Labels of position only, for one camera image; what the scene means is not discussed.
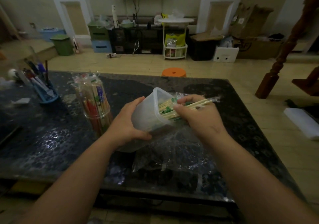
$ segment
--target green trash bin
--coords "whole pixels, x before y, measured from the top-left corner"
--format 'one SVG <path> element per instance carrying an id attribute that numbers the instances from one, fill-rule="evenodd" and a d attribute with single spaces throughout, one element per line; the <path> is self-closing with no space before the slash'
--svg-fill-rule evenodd
<path id="1" fill-rule="evenodd" d="M 108 30 L 105 27 L 98 26 L 96 21 L 91 21 L 87 26 L 92 40 L 109 40 Z"/>
<path id="2" fill-rule="evenodd" d="M 50 38 L 58 52 L 58 55 L 69 56 L 74 54 L 70 37 L 65 34 L 57 34 Z"/>

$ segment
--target left hand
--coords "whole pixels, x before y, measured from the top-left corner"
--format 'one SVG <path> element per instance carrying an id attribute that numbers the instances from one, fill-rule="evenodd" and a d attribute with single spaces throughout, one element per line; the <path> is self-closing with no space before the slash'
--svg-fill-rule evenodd
<path id="1" fill-rule="evenodd" d="M 110 140 L 112 144 L 115 145 L 115 148 L 123 146 L 125 143 L 136 138 L 146 141 L 152 138 L 149 133 L 135 129 L 131 120 L 136 106 L 144 99 L 145 97 L 143 96 L 127 103 L 115 117 L 106 133 L 102 136 Z"/>

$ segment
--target white cable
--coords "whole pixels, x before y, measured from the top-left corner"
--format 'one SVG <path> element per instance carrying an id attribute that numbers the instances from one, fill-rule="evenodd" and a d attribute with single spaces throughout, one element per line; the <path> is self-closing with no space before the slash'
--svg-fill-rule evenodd
<path id="1" fill-rule="evenodd" d="M 138 41 L 138 39 L 135 41 L 135 44 L 134 44 L 134 51 L 133 51 L 133 53 L 132 54 L 134 54 L 135 53 L 135 51 L 138 49 L 138 47 L 135 49 L 135 47 L 136 47 L 136 42 L 138 42 L 138 47 L 139 47 L 139 41 Z"/>

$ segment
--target hand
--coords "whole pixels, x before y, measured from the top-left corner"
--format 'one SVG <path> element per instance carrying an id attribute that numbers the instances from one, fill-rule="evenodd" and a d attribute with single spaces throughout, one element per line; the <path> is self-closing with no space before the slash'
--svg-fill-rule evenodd
<path id="1" fill-rule="evenodd" d="M 205 105 L 204 108 L 191 110 L 182 104 L 192 101 L 197 102 L 205 99 L 200 95 L 188 95 L 177 101 L 174 110 L 186 121 L 195 132 L 196 136 L 204 143 L 227 137 L 228 133 L 221 120 L 220 114 L 214 103 Z"/>
<path id="2" fill-rule="evenodd" d="M 142 140 L 150 140 L 152 138 L 149 133 L 135 129 L 131 120 L 136 106 L 144 99 L 145 97 L 143 96 L 127 103 L 115 117 L 106 133 L 104 133 L 103 136 L 109 139 L 112 144 L 115 144 L 115 148 L 123 146 L 136 138 Z"/>

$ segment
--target blue storage box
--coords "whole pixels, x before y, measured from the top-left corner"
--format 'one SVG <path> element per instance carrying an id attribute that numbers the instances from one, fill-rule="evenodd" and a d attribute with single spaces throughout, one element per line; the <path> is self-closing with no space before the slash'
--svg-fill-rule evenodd
<path id="1" fill-rule="evenodd" d="M 51 37 L 53 37 L 54 35 L 57 35 L 57 34 L 66 34 L 65 30 L 64 29 L 59 29 L 59 28 L 49 28 L 49 27 L 46 27 L 46 28 L 42 28 L 39 33 L 42 34 L 42 38 L 43 40 L 47 41 L 47 42 L 52 42 L 50 40 Z"/>
<path id="2" fill-rule="evenodd" d="M 95 53 L 113 53 L 111 42 L 108 40 L 91 40 Z"/>

